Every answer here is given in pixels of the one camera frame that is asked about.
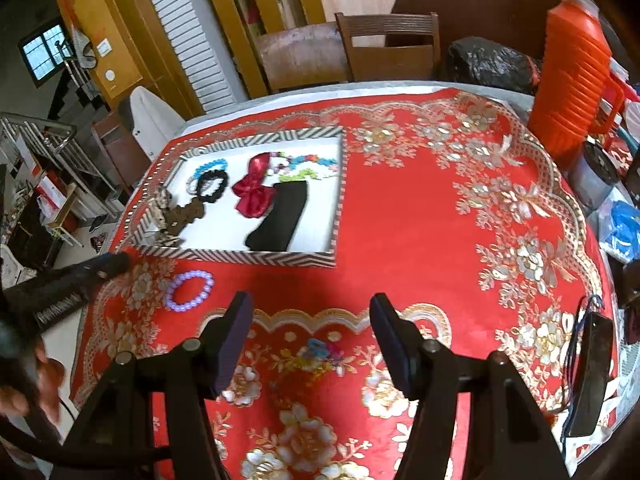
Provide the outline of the person's left hand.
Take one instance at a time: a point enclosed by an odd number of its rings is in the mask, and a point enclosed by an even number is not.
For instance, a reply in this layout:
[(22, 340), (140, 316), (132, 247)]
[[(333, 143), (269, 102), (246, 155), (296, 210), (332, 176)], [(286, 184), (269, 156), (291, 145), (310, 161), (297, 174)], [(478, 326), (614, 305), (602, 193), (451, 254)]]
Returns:
[[(29, 383), (35, 388), (35, 401), (43, 413), (57, 425), (61, 417), (60, 389), (64, 382), (65, 367), (57, 359), (50, 358), (41, 338), (35, 343), (36, 378)], [(1, 386), (1, 414), (26, 416), (32, 402), (17, 389)]]

